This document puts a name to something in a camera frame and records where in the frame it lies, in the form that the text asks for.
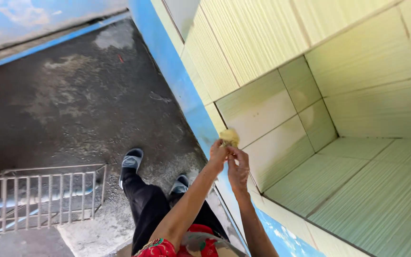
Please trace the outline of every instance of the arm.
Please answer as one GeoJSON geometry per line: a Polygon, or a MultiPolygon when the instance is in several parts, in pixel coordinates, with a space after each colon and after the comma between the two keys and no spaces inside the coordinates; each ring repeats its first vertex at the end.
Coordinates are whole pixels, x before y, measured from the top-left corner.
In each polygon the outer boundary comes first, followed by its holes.
{"type": "Polygon", "coordinates": [[[228,147],[233,154],[228,157],[228,177],[232,191],[239,204],[240,216],[242,218],[243,231],[247,239],[248,249],[254,257],[278,256],[277,251],[269,240],[261,221],[256,215],[255,208],[247,191],[247,179],[250,173],[248,166],[248,155],[235,147],[228,147]]]}
{"type": "Polygon", "coordinates": [[[149,242],[164,238],[171,242],[178,251],[182,237],[191,226],[209,193],[215,178],[223,170],[223,164],[228,151],[219,147],[217,140],[210,149],[210,161],[196,177],[182,198],[158,224],[149,242]]]}

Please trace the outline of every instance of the foot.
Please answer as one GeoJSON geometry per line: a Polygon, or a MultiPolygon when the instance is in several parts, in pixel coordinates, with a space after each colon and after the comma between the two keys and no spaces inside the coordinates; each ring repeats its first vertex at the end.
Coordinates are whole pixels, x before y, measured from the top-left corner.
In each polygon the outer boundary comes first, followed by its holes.
{"type": "Polygon", "coordinates": [[[123,175],[127,172],[136,173],[141,165],[142,158],[144,157],[144,151],[140,148],[133,148],[125,154],[122,162],[122,172],[120,173],[119,185],[123,189],[123,175]]]}
{"type": "Polygon", "coordinates": [[[188,187],[190,186],[190,182],[188,181],[188,177],[186,175],[181,174],[179,175],[174,182],[174,185],[172,186],[171,193],[185,193],[186,190],[188,190],[188,187]]]}

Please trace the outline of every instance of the hand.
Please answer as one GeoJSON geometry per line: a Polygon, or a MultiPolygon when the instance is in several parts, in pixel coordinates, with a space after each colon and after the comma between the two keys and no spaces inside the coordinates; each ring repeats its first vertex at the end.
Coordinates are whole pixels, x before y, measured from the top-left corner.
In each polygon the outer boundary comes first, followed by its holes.
{"type": "Polygon", "coordinates": [[[232,191],[236,193],[247,192],[248,174],[250,174],[250,167],[248,166],[248,154],[236,147],[226,147],[231,155],[228,156],[228,178],[231,184],[232,191]]]}
{"type": "Polygon", "coordinates": [[[226,147],[220,147],[223,143],[223,140],[218,139],[210,147],[210,160],[208,165],[213,165],[219,172],[223,171],[223,165],[226,161],[226,157],[229,155],[228,149],[226,147]]]}

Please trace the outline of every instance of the person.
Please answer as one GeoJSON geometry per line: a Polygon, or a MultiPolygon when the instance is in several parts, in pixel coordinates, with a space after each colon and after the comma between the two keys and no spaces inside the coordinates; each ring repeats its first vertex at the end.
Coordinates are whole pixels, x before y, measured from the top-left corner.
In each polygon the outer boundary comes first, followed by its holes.
{"type": "Polygon", "coordinates": [[[141,149],[131,149],[124,156],[119,183],[136,225],[132,256],[247,256],[229,243],[220,221],[205,201],[226,161],[250,254],[278,256],[247,191],[248,155],[235,147],[220,147],[222,143],[219,139],[212,145],[210,160],[194,182],[190,185],[185,175],[178,176],[168,197],[161,188],[145,184],[137,174],[143,159],[141,149]]]}

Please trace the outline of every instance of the concrete floor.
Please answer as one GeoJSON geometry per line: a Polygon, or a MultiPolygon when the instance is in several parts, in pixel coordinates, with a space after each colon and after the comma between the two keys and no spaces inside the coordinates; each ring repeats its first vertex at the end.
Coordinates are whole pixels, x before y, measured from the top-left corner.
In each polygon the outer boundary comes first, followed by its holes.
{"type": "MultiPolygon", "coordinates": [[[[5,234],[0,256],[19,247],[19,256],[104,256],[130,243],[134,224],[117,179],[133,147],[145,152],[140,175],[165,192],[178,174],[193,179],[206,163],[131,20],[0,66],[0,171],[112,167],[96,220],[59,227],[64,241],[55,229],[5,234]]],[[[220,219],[238,244],[229,219],[220,219]]]]}

